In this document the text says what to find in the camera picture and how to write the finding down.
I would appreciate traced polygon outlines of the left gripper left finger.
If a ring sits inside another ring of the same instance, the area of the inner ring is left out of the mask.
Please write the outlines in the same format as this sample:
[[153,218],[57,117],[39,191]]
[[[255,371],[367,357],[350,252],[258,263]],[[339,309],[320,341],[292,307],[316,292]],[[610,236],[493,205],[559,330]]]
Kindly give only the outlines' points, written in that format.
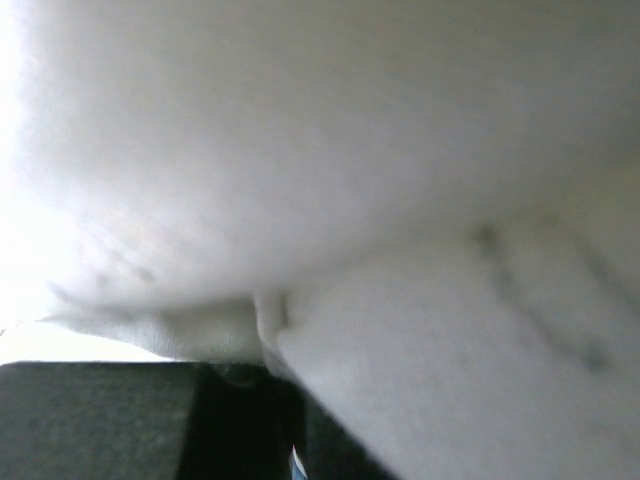
[[5,479],[286,479],[268,385],[189,363],[1,369]]

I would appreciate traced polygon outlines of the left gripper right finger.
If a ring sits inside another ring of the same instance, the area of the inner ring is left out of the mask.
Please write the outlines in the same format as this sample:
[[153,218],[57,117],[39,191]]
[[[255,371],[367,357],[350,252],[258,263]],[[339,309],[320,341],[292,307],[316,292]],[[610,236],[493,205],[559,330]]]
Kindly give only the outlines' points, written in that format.
[[305,395],[303,400],[299,459],[308,479],[395,479],[386,467],[309,395]]

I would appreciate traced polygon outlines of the white pillow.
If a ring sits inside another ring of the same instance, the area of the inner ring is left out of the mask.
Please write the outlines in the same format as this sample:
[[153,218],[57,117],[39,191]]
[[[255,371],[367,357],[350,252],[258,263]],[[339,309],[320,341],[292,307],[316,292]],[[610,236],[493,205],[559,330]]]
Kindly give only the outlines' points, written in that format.
[[402,479],[639,475],[635,1],[5,1],[1,343],[292,378]]

